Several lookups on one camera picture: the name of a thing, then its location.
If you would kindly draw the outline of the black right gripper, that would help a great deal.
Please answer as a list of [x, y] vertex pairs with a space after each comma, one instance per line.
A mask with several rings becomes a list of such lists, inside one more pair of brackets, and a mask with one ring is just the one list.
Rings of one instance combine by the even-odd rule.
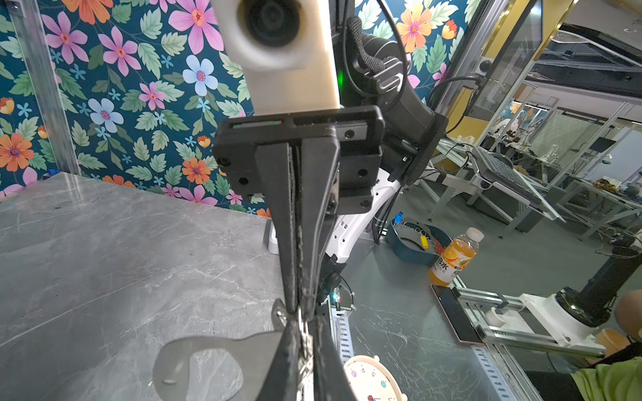
[[334, 214], [368, 212], [385, 122], [376, 106], [224, 120], [212, 153], [242, 198], [262, 195], [276, 231], [284, 304], [314, 312], [319, 264]]

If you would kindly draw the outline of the silver keys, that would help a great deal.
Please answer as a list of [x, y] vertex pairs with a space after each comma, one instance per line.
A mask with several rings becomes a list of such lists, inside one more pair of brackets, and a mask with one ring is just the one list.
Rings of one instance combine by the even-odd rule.
[[281, 300], [271, 311], [273, 328], [244, 339], [197, 335], [175, 339], [157, 354], [152, 384], [162, 400], [257, 400], [289, 319], [301, 332], [299, 390], [314, 399], [313, 352], [303, 313], [288, 314]]

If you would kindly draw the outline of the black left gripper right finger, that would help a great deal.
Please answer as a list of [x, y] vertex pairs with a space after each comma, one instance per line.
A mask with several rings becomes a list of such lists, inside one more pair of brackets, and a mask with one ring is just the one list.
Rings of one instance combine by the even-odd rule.
[[314, 318], [314, 399], [316, 401], [355, 401], [354, 393], [334, 345], [329, 324]]

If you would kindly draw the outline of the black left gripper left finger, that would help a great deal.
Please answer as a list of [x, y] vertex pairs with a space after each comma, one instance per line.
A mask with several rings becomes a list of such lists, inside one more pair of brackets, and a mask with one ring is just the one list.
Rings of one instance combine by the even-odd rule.
[[289, 319], [257, 400], [297, 399], [301, 332], [298, 320]]

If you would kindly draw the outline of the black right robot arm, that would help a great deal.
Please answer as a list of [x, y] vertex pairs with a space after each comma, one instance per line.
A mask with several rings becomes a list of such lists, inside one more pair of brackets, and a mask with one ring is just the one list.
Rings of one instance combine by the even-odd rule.
[[222, 122], [212, 153], [242, 199], [272, 215], [288, 312], [310, 315], [359, 235], [381, 237], [446, 117], [411, 86], [400, 38], [364, 33], [351, 1], [215, 1], [253, 113]]

